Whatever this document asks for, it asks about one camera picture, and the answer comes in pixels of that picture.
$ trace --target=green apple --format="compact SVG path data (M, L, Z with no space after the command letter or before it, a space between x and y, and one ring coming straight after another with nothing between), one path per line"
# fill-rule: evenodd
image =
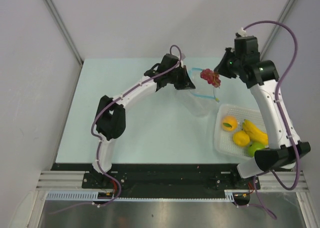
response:
M266 148L266 147L265 147L263 144L261 144L261 143L259 143L259 142L253 142L253 143L248 147L247 152L248 152L249 156L254 157L256 151L259 151L259 150L262 150L262 149L265 149L265 148Z

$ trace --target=plastic container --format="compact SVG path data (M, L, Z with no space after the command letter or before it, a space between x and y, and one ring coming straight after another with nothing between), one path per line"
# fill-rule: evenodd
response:
M234 116L236 118L238 126L235 130L225 131L222 129L221 121L225 116ZM247 109L231 104L222 104L220 106L216 117L213 136L214 147L219 152L244 159L251 158L247 153L246 147L240 147L232 140L233 134L242 129L242 123L245 119L253 122L261 131L266 132L266 127L259 110Z
M188 71L189 77L195 85L195 89L178 90L176 92L176 99L181 102L192 115L197 117L205 117L210 112L217 112L219 107L219 100L215 96L217 88L214 88L200 78L202 70L201 68L192 68Z

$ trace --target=clear plastic box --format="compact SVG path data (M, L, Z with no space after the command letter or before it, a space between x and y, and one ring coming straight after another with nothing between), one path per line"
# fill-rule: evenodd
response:
M188 70L189 77L195 89L178 90L176 98L180 101L189 112L197 117L205 117L210 112L217 112L219 100L215 93L217 88L208 84L207 81L200 78L200 73L203 69L191 68Z

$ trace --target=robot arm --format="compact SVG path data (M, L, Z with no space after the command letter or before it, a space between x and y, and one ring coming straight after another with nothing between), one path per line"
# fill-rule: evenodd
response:
M99 163L104 171L109 171L112 166L112 155L117 138L119 138L126 129L126 113L136 103L145 97L157 92L167 84L173 84L177 90L195 89L191 82L187 68L178 66L170 72L150 79L172 68L179 61L178 57L172 54L166 54L160 64L154 65L144 73L142 79L134 86L126 90L123 94L132 90L128 95L117 95L112 98L103 96L100 99L97 113L98 115L113 100L120 98L115 104L107 109L96 122L96 130L102 137L101 147L99 149ZM97 160L93 162L93 168L101 173Z
M292 139L299 156L308 153L311 148L308 142L301 142L289 118L287 109L279 90L276 100L275 90L279 75L275 64L270 60L260 61L258 40L254 36L240 36L234 39L234 49L226 52L214 69L227 78L239 78L246 84L254 96L268 134L268 149L256 151L254 157L237 166L238 179L245 179L271 169L294 163L296 156L277 103L281 104L285 119L288 122Z

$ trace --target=light blue table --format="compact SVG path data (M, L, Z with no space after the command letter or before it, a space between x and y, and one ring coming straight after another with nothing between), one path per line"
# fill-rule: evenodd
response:
M59 146L56 163L92 163L99 140L90 133L99 100L118 95L136 83L161 58L86 59ZM213 69L220 58L186 58L189 68ZM127 114L126 129L117 140L113 163L240 163L241 158L214 148L217 110L193 116L168 84ZM258 105L240 79L221 78L220 104L251 109Z

